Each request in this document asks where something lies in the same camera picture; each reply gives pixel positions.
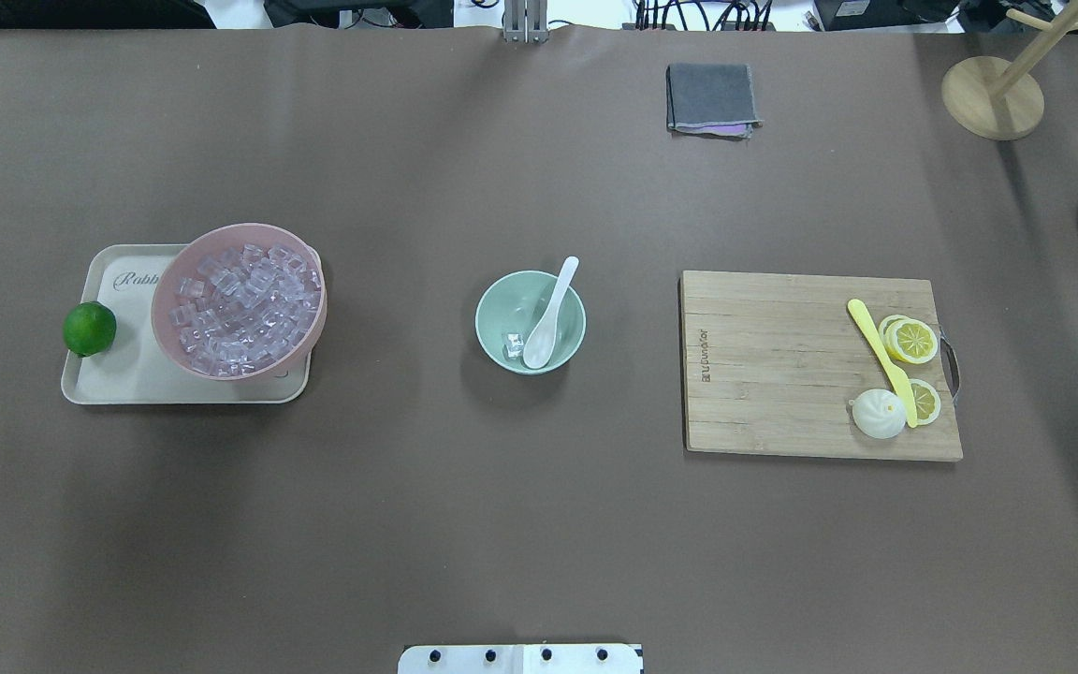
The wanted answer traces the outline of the lemon slice back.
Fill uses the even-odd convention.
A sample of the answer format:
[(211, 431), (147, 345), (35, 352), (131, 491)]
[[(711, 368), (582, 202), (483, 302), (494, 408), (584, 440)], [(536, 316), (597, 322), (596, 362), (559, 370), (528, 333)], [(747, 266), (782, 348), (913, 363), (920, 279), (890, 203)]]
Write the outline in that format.
[(916, 427), (931, 425), (940, 417), (941, 397), (932, 385), (923, 379), (910, 379), (912, 399), (916, 410)]

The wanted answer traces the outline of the cream rabbit tray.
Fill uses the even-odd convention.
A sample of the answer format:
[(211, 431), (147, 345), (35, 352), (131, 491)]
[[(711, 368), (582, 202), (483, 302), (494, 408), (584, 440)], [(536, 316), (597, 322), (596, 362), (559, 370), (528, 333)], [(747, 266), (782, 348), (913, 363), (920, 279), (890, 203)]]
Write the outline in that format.
[(310, 357), (255, 381), (201, 379), (167, 358), (153, 334), (150, 310), (161, 273), (183, 247), (182, 243), (115, 244), (91, 261), (82, 301), (98, 301), (114, 312), (118, 332), (109, 350), (87, 358), (68, 355), (61, 388), (70, 402), (279, 404), (295, 400), (307, 388)]

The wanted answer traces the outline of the single clear ice cube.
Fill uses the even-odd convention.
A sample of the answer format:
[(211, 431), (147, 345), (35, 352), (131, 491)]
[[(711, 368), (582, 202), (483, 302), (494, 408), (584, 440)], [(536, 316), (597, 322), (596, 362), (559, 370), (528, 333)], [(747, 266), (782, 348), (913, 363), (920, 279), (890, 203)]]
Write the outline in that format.
[(525, 338), (517, 332), (506, 332), (503, 335), (503, 354), (508, 361), (520, 361), (525, 353)]

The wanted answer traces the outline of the wooden cutting board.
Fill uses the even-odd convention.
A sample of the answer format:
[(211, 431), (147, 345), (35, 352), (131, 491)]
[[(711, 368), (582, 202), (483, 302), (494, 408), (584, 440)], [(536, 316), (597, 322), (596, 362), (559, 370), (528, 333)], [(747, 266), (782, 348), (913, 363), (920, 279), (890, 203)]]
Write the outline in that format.
[(722, 455), (957, 462), (960, 435), (942, 357), (904, 364), (940, 397), (928, 425), (890, 439), (857, 430), (851, 402), (889, 388), (849, 316), (852, 299), (874, 320), (906, 315), (940, 328), (927, 280), (732, 271), (685, 271), (686, 448)]

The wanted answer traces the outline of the yellow plastic spoon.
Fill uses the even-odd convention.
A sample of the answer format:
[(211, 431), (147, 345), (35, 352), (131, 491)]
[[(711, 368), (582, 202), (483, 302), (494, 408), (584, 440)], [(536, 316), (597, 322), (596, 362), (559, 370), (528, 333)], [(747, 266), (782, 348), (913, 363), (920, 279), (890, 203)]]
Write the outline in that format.
[(910, 377), (906, 375), (902, 367), (893, 363), (893, 359), (885, 348), (884, 341), (877, 332), (877, 325), (874, 324), (871, 312), (866, 307), (863, 301), (849, 299), (847, 311), (852, 321), (854, 321), (861, 334), (863, 334), (869, 348), (873, 350), (881, 370), (884, 372), (887, 381), (889, 381), (893, 393), (895, 393), (904, 405), (907, 425), (911, 428), (916, 428), (920, 426), (920, 418), (917, 418), (917, 405), (914, 393), (912, 393)]

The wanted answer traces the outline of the green toy pepper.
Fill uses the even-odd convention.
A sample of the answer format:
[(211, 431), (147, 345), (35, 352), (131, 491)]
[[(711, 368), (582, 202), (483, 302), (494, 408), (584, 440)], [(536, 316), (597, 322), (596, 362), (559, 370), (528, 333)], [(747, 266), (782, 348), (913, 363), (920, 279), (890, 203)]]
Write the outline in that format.
[(86, 301), (68, 312), (63, 324), (63, 338), (68, 350), (78, 358), (92, 357), (109, 350), (118, 333), (118, 319), (106, 304)]

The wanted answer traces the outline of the mint green bowl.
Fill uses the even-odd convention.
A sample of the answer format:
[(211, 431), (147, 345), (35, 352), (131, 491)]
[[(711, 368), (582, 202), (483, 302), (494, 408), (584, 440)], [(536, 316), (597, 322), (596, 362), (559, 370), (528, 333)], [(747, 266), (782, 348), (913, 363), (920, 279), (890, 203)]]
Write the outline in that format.
[(492, 362), (506, 371), (539, 375), (558, 370), (580, 350), (585, 341), (585, 304), (572, 286), (566, 289), (558, 311), (557, 334), (553, 353), (542, 368), (530, 368), (522, 357), (509, 357), (508, 336), (527, 341), (544, 314), (557, 277), (544, 271), (515, 271), (493, 281), (480, 298), (474, 313), (474, 332), (482, 350)]

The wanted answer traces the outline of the wooden mug tree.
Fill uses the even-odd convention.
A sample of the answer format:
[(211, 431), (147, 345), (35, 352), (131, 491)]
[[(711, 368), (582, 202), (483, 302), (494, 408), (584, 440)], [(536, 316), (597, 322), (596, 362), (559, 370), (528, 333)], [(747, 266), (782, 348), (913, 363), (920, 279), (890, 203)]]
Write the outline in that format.
[(1037, 30), (1021, 54), (1012, 61), (967, 57), (946, 69), (940, 87), (946, 111), (964, 128), (996, 141), (1022, 139), (1042, 120), (1042, 90), (1029, 71), (1065, 35), (1078, 30), (1078, 1), (1072, 1), (1050, 22), (1017, 9), (1009, 9), (1006, 17)]

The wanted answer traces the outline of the grey folded cloth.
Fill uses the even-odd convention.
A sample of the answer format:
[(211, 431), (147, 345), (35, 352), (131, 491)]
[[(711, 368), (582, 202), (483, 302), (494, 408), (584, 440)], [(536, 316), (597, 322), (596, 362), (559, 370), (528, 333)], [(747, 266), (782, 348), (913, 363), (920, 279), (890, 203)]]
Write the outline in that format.
[(765, 123), (754, 104), (748, 64), (673, 63), (664, 82), (666, 128), (673, 133), (749, 139)]

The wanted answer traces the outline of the pile of clear ice cubes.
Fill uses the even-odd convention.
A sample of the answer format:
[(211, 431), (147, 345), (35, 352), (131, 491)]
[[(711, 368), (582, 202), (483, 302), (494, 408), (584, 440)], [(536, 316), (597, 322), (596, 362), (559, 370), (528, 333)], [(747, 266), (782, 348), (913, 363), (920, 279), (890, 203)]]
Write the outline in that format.
[(272, 370), (307, 342), (324, 313), (315, 256), (282, 243), (247, 242), (193, 257), (171, 274), (172, 304), (154, 324), (174, 338), (175, 358), (207, 379)]

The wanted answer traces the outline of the aluminium frame post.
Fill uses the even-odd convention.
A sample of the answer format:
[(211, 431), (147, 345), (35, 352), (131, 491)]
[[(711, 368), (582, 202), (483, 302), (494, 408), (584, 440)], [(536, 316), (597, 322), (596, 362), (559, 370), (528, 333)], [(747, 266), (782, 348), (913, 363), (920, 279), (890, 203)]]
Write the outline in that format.
[(547, 0), (505, 0), (505, 42), (540, 44), (548, 40)]

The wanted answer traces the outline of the white steamed bun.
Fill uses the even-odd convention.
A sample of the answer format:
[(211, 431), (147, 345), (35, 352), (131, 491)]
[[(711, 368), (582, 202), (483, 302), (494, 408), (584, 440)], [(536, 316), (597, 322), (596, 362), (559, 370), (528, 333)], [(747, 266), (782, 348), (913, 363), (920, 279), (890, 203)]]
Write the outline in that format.
[(908, 415), (901, 398), (890, 389), (865, 389), (849, 400), (852, 422), (868, 438), (887, 440), (902, 434)]

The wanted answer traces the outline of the white ceramic spoon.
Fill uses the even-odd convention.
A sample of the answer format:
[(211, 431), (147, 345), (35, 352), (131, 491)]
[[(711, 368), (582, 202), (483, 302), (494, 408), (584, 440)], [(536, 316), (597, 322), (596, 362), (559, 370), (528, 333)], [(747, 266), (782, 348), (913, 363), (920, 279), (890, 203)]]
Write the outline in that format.
[(523, 346), (523, 364), (531, 370), (544, 368), (555, 350), (559, 310), (563, 306), (566, 291), (573, 281), (578, 266), (580, 266), (580, 259), (577, 256), (567, 256), (564, 259), (552, 293), (548, 298), (543, 315), (534, 326), (530, 336), (527, 338), (525, 346)]

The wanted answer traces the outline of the pink bowl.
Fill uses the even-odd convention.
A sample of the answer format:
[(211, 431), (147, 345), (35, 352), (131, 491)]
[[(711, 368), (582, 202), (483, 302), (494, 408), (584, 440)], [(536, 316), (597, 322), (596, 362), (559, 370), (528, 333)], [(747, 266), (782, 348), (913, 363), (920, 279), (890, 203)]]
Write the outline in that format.
[(164, 357), (207, 381), (261, 381), (298, 367), (327, 318), (321, 256), (282, 226), (216, 226), (176, 255), (153, 293)]

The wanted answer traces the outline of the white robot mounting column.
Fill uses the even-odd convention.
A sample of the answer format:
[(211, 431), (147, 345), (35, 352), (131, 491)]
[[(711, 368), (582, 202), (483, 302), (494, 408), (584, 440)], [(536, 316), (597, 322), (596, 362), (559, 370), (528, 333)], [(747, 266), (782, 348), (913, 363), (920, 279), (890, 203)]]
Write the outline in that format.
[(642, 673), (640, 645), (531, 643), (415, 645), (399, 657), (398, 673)]

